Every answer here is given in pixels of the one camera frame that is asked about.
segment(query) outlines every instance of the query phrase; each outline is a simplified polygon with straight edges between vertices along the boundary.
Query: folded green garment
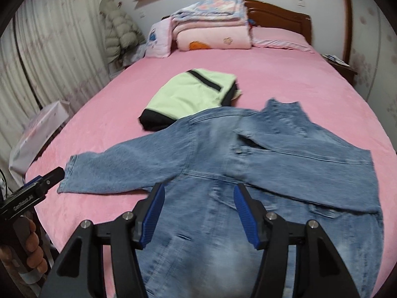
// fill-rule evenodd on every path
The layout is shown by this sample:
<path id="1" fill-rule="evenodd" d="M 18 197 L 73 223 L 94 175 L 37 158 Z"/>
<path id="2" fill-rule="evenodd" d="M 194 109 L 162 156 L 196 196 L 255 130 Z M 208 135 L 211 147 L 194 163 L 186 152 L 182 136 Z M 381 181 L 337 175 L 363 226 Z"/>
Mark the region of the folded green garment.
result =
<path id="1" fill-rule="evenodd" d="M 235 75 L 191 69 L 174 76 L 160 88 L 139 121 L 145 130 L 159 131 L 182 117 L 209 108 L 231 106 L 240 94 Z"/>

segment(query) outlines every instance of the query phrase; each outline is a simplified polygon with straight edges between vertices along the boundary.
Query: finger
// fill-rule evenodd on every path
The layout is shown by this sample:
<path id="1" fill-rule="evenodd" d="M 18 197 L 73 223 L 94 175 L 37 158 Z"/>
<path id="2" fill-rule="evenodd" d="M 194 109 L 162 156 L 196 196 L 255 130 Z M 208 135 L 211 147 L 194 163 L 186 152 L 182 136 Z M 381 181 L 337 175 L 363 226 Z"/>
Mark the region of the finger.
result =
<path id="1" fill-rule="evenodd" d="M 37 271 L 39 271 L 40 273 L 46 273 L 47 269 L 47 261 L 45 259 L 41 260 L 40 264 L 37 266 Z"/>
<path id="2" fill-rule="evenodd" d="M 12 260 L 12 252 L 8 246 L 0 246 L 0 260 L 4 264 L 10 264 Z"/>
<path id="3" fill-rule="evenodd" d="M 29 220 L 29 229 L 31 233 L 36 232 L 36 224 L 32 220 Z"/>
<path id="4" fill-rule="evenodd" d="M 31 235 L 29 235 L 29 237 L 27 238 L 26 242 L 25 242 L 25 247 L 26 250 L 28 250 L 29 252 L 33 252 L 37 249 L 38 247 L 38 236 L 36 233 L 32 233 Z"/>
<path id="5" fill-rule="evenodd" d="M 36 251 L 34 251 L 27 259 L 26 259 L 26 264 L 34 269 L 36 268 L 40 263 L 41 260 L 43 260 L 44 253 L 41 247 L 38 247 Z"/>

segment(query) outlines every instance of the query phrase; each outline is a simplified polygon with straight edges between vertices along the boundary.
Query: stack of folded bedding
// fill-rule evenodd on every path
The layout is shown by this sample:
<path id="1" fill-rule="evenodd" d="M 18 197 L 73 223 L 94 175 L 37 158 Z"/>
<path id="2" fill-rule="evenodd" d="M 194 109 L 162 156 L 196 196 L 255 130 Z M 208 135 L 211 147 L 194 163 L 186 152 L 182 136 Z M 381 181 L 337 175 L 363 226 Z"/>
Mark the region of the stack of folded bedding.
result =
<path id="1" fill-rule="evenodd" d="M 243 0 L 206 0 L 171 15 L 178 49 L 250 49 Z"/>

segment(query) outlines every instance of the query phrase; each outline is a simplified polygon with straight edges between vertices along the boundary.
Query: bolt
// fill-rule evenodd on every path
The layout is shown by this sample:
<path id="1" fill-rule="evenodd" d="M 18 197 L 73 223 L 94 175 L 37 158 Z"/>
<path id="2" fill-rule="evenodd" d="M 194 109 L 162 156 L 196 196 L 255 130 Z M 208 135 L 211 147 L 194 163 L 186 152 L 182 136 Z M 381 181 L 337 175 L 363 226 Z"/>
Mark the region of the bolt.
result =
<path id="1" fill-rule="evenodd" d="M 126 221 L 130 220 L 132 217 L 134 216 L 134 214 L 132 212 L 125 212 L 123 214 L 123 219 L 125 219 Z"/>
<path id="2" fill-rule="evenodd" d="M 318 228 L 318 222 L 315 221 L 315 220 L 310 220 L 307 224 L 308 224 L 311 228 Z"/>
<path id="3" fill-rule="evenodd" d="M 269 213 L 266 214 L 266 217 L 267 217 L 269 220 L 275 220 L 275 219 L 277 218 L 277 214 L 274 213 L 274 212 L 269 212 Z"/>
<path id="4" fill-rule="evenodd" d="M 87 228 L 87 227 L 89 227 L 90 225 L 91 225 L 91 221 L 89 221 L 89 220 L 84 220 L 83 222 L 80 223 L 80 226 L 81 226 L 82 228 Z"/>

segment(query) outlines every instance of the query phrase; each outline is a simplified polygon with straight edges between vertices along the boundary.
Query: wooden bedside table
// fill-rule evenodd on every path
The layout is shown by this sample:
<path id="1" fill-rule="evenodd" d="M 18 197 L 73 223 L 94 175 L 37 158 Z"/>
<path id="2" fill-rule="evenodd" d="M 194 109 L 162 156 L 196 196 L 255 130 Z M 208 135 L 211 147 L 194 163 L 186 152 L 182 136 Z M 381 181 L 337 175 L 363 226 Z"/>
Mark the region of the wooden bedside table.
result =
<path id="1" fill-rule="evenodd" d="M 335 63 L 334 61 L 327 59 L 327 58 L 324 58 L 324 59 L 333 68 L 335 68 L 338 71 L 338 73 L 341 74 L 342 77 L 350 83 L 351 86 L 354 87 L 354 85 L 356 85 L 356 83 L 354 81 L 354 76 L 357 75 L 357 72 L 353 68 L 340 65 L 340 64 Z"/>

